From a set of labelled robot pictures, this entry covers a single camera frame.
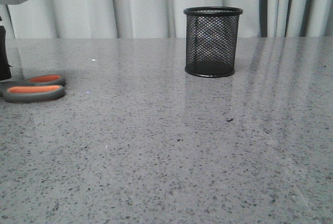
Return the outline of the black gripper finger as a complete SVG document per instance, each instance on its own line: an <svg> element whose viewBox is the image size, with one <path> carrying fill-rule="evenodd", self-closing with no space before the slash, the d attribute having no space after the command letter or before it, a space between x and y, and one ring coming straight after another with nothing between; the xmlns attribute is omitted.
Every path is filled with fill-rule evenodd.
<svg viewBox="0 0 333 224"><path fill-rule="evenodd" d="M7 80L11 78L10 65L6 54L6 30L0 26L0 78Z"/></svg>

